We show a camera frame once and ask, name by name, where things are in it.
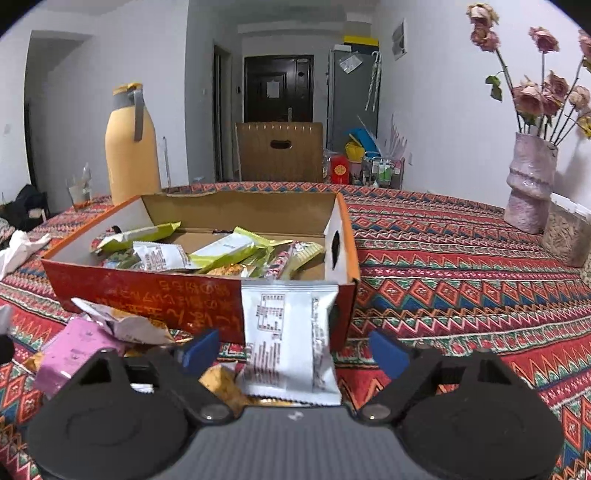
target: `yellow thermos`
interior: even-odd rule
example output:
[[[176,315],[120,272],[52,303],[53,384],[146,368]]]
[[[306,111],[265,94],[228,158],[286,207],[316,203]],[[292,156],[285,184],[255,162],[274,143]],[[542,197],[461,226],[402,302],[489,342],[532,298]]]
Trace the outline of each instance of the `yellow thermos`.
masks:
[[[144,193],[161,191],[156,131],[144,105],[141,83],[113,90],[114,106],[105,151],[113,204]]]

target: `tablecloth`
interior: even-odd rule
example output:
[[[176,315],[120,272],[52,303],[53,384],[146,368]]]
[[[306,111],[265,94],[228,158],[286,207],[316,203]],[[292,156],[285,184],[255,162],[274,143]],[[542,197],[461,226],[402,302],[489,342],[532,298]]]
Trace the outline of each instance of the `tablecloth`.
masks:
[[[345,401],[357,408],[388,382],[368,348],[373,329],[410,344],[421,339],[448,355],[493,348],[562,422],[565,443],[553,480],[591,478],[591,290],[578,269],[541,249],[539,236],[507,225],[498,207],[433,194],[310,183],[195,184],[173,191],[221,189],[344,195],[362,274],[347,345],[335,355]],[[95,199],[31,236],[50,233],[49,248],[110,208],[108,197]],[[22,363],[70,316],[41,266],[46,250],[0,284],[0,305],[15,309],[17,348],[13,362],[0,367],[0,461],[17,480],[39,477],[25,441],[41,394]],[[243,359],[242,349],[223,345],[220,357]]]

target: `table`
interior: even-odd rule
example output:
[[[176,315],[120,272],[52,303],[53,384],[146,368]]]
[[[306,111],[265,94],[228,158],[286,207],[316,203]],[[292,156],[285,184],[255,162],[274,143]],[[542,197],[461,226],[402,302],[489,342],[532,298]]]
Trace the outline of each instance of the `table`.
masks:
[[[195,184],[173,192],[240,189],[339,191],[349,206],[362,282],[345,349],[335,355],[343,399],[361,406],[388,382],[368,347],[373,329],[417,339],[448,355],[493,348],[537,389],[564,427],[553,480],[591,478],[591,290],[579,271],[552,259],[540,237],[502,220],[503,210],[452,197],[310,183]],[[70,209],[31,236],[49,246],[111,208],[108,197]],[[38,477],[26,453],[27,423],[40,407],[22,363],[67,322],[35,254],[0,285],[0,305],[15,310],[17,352],[0,367],[0,461],[15,479]],[[223,345],[222,359],[243,359]]]

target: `thermos handle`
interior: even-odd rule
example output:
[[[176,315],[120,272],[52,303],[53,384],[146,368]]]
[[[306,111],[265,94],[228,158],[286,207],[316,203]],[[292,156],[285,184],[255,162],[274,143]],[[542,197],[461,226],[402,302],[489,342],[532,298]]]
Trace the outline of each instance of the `thermos handle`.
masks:
[[[134,90],[135,129],[134,142],[139,142],[144,136],[144,93],[141,89]]]

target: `dark brown door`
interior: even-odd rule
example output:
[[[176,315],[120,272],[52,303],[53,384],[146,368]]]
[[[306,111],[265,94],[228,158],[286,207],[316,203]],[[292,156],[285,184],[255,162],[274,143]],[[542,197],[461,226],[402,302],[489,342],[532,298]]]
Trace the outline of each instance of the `dark brown door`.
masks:
[[[247,57],[245,122],[311,122],[314,56]]]

